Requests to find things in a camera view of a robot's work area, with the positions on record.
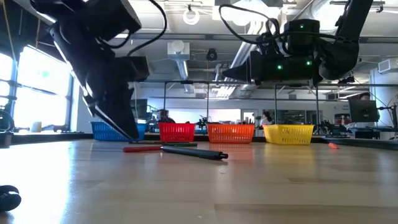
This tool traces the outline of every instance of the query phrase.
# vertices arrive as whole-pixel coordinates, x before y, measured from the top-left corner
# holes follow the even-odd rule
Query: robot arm
[[[314,86],[323,79],[343,78],[357,63],[359,35],[372,3],[373,0],[348,1],[344,14],[336,23],[338,29],[334,36],[320,34],[319,21],[301,19],[286,23],[282,34],[271,34],[268,29],[256,42],[243,40],[257,44],[260,52],[252,51],[243,65],[224,71],[223,75],[247,82],[254,80],[257,85],[261,82],[287,82],[287,85]],[[234,33],[226,21],[223,22]]]
[[[125,137],[137,138],[130,104],[134,89],[129,89],[128,82],[148,77],[147,61],[145,57],[116,58],[112,49],[119,46],[106,43],[126,29],[130,36],[141,28],[129,2],[30,0],[30,3],[39,13],[57,20],[49,33],[72,66],[91,115],[99,116]]]

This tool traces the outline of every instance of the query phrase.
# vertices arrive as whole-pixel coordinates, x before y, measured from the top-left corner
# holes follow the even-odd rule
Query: orange object
[[[162,142],[193,142],[195,124],[159,123]]]
[[[212,143],[250,143],[254,134],[251,124],[207,124]]]
[[[332,149],[339,149],[338,145],[336,145],[335,143],[329,143],[329,147]]]

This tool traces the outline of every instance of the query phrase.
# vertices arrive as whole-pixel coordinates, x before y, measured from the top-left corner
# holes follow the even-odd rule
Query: table surface
[[[0,149],[1,183],[22,197],[0,223],[397,223],[396,151],[199,142],[229,154],[209,161],[124,146]]]

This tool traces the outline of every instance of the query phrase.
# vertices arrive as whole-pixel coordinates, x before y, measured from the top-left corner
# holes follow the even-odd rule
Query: yellow basket
[[[313,125],[264,125],[266,140],[274,144],[308,145],[311,143]]]

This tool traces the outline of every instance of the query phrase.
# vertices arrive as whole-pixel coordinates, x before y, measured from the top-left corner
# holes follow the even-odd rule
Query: red marker
[[[124,147],[123,152],[146,152],[146,151],[159,151],[160,146],[141,146],[141,147]]]

